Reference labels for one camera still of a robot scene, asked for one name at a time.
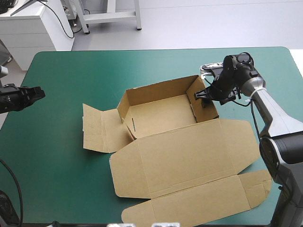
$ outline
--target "unfolded cardboard flap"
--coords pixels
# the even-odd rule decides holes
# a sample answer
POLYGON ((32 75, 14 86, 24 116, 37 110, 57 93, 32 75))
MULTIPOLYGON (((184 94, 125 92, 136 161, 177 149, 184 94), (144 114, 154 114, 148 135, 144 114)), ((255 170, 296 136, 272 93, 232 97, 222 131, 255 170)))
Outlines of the unfolded cardboard flap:
POLYGON ((83 104, 83 148, 112 153, 133 141, 117 109, 100 111, 83 104))
POLYGON ((215 119, 137 139, 110 165, 118 196, 150 199, 236 175, 258 157, 248 122, 215 119))
POLYGON ((193 227, 258 206, 270 187, 267 170, 233 175, 129 207, 123 211, 122 220, 137 227, 154 222, 193 227))

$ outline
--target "grey floor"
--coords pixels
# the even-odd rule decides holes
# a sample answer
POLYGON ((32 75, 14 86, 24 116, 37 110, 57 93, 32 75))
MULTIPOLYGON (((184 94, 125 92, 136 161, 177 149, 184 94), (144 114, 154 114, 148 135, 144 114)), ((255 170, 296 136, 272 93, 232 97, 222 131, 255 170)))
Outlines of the grey floor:
MULTIPOLYGON (((91 13, 102 0, 83 0, 91 13)), ((79 32, 73 51, 285 46, 303 74, 303 0, 140 0, 142 31, 135 21, 90 25, 79 32)), ((117 10, 133 0, 117 0, 117 10)), ((3 84, 20 85, 25 71, 7 65, 3 84)), ((6 118, 0 114, 0 127, 6 118)))

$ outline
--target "green table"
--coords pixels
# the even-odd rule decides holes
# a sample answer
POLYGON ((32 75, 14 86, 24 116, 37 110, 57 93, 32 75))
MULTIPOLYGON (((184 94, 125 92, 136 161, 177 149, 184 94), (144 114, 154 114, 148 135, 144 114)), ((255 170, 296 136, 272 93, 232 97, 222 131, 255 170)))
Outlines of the green table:
MULTIPOLYGON (((244 51, 254 57, 273 98, 291 116, 303 121, 303 104, 299 101, 303 80, 290 52, 283 47, 37 54, 23 86, 41 86, 46 97, 22 112, 9 113, 0 130, 0 157, 20 181, 24 221, 121 221, 124 208, 143 200, 117 197, 108 163, 110 154, 82 148, 82 103, 112 109, 127 88, 198 74, 201 64, 220 62, 228 54, 244 51)), ((252 123, 249 107, 233 103, 216 106, 221 118, 252 123)), ((264 168, 260 159, 245 171, 264 168)), ((17 190, 3 167, 0 189, 19 210, 17 190)), ((259 207, 212 224, 267 224, 278 194, 274 185, 259 207)))

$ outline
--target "cable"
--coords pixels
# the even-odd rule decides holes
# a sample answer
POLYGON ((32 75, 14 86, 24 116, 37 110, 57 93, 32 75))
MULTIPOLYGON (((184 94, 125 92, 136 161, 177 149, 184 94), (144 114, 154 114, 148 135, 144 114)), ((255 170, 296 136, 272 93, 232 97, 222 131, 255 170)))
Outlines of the cable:
POLYGON ((222 90, 220 90, 219 88, 217 88, 215 85, 213 85, 212 83, 210 83, 206 78, 204 78, 204 80, 212 87, 214 87, 215 89, 217 89, 218 91, 222 92, 222 90))
POLYGON ((18 180, 17 180, 15 174, 10 169, 10 167, 2 159, 0 159, 0 162, 8 170, 8 172, 10 173, 10 175, 12 176, 12 178, 15 181, 15 184, 16 184, 16 187, 17 187, 17 190, 18 190, 18 194, 19 194, 19 201, 20 201, 20 223, 19 223, 19 227, 22 227, 22 224, 23 224, 23 200, 22 200, 22 193, 21 193, 20 185, 18 183, 18 180))
POLYGON ((81 31, 82 30, 82 28, 80 28, 78 31, 76 31, 76 32, 73 32, 74 34, 76 34, 76 33, 78 33, 79 31, 81 31))
POLYGON ((63 29, 63 31, 64 31, 64 33, 66 34, 67 37, 69 37, 70 39, 73 39, 73 38, 75 37, 75 34, 74 34, 74 33, 72 33, 72 36, 69 36, 69 35, 66 33, 66 30, 64 29, 61 20, 59 19, 58 15, 55 13, 55 11, 54 11, 52 8, 50 8, 48 5, 46 5, 44 2, 42 2, 42 1, 40 1, 40 0, 36 0, 36 1, 38 1, 38 2, 40 2, 42 5, 45 5, 46 7, 48 7, 48 8, 55 14, 55 16, 57 17, 57 19, 58 19, 58 21, 59 21, 59 23, 60 23, 60 25, 61 25, 61 27, 62 27, 62 29, 63 29))
POLYGON ((249 103, 247 103, 246 105, 244 105, 244 104, 238 103, 238 102, 236 102, 236 101, 234 101, 234 100, 232 100, 232 102, 234 102, 235 104, 238 104, 238 105, 240 105, 240 106, 244 106, 244 107, 249 106, 250 103, 251 103, 251 101, 250 101, 249 103))

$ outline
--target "cardboard box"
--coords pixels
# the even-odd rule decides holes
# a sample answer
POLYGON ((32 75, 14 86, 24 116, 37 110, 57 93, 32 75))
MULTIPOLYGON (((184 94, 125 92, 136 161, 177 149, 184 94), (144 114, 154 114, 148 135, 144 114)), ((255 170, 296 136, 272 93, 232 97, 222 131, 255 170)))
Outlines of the cardboard box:
POLYGON ((83 105, 83 147, 118 151, 134 139, 218 117, 214 104, 202 108, 194 93, 205 85, 189 76, 126 90, 117 109, 100 111, 83 105))
POLYGON ((151 200, 125 209, 122 220, 193 227, 250 210, 271 188, 267 170, 238 175, 258 158, 246 121, 215 119, 138 138, 110 158, 115 192, 151 200))
POLYGON ((194 93, 190 76, 126 90, 117 109, 83 105, 83 147, 111 153, 115 192, 146 198, 122 220, 196 226, 258 206, 267 197, 267 170, 238 175, 259 158, 249 122, 218 119, 194 93))

